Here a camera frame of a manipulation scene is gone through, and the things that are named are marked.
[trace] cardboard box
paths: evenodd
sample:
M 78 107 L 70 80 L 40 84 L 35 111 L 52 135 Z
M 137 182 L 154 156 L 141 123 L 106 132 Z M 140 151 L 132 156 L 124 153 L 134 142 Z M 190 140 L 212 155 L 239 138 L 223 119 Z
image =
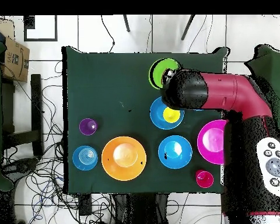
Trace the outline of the cardboard box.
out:
M 15 40 L 15 25 L 12 20 L 0 19 L 0 33 Z
M 1 65 L 2 76 L 13 78 L 14 81 L 27 82 L 30 50 L 6 37 L 7 50 L 4 54 L 4 64 Z

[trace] chair leg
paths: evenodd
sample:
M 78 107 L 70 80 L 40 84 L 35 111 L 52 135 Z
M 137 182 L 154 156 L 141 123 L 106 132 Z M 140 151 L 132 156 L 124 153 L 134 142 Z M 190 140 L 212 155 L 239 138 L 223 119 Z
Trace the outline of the chair leg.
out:
M 127 15 L 124 15 L 124 23 L 125 23 L 125 27 L 127 28 L 127 32 L 130 32 L 130 27 L 128 25 L 128 18 Z
M 191 23 L 192 23 L 192 21 L 193 21 L 194 16 L 195 16 L 195 15 L 191 15 L 191 16 L 190 16 L 189 21 L 188 21 L 188 23 L 187 23 L 187 25 L 186 25 L 186 27 L 185 27 L 185 29 L 184 29 L 183 36 L 181 37 L 181 40 L 184 40 L 185 36 L 187 35 L 188 29 L 189 29 L 189 27 L 190 27 L 190 25 L 191 25 Z

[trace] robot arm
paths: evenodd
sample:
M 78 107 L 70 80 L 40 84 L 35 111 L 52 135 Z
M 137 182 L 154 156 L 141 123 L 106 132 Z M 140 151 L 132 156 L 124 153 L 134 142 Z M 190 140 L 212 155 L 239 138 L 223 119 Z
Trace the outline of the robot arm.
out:
M 160 92 L 171 109 L 227 114 L 222 211 L 230 224 L 280 224 L 280 133 L 270 105 L 247 76 L 167 69 Z

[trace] pink cup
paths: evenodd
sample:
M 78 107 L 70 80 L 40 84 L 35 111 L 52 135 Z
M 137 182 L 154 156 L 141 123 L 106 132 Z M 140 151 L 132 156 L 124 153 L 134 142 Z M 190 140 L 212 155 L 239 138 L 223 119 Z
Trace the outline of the pink cup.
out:
M 214 183 L 213 175 L 205 170 L 198 170 L 195 174 L 197 184 L 202 188 L 209 188 Z

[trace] button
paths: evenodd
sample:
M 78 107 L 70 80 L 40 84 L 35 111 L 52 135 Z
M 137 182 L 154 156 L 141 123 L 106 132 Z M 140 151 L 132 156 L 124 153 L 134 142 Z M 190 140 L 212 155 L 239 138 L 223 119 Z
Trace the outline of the button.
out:
M 264 155 L 265 155 L 266 157 L 271 157 L 271 156 L 272 156 L 272 152 L 271 152 L 270 150 L 266 150 L 266 151 L 264 152 Z
M 269 142 L 269 143 L 268 143 L 268 147 L 269 147 L 270 149 L 275 149 L 275 148 L 276 148 L 276 145 L 275 145 L 273 142 Z
M 280 181 L 275 178 L 271 178 L 269 182 L 271 183 L 272 186 L 275 186 L 275 187 L 280 185 Z
M 280 159 L 272 158 L 268 160 L 265 167 L 271 175 L 280 178 Z
M 280 158 L 280 151 L 275 152 L 276 156 Z

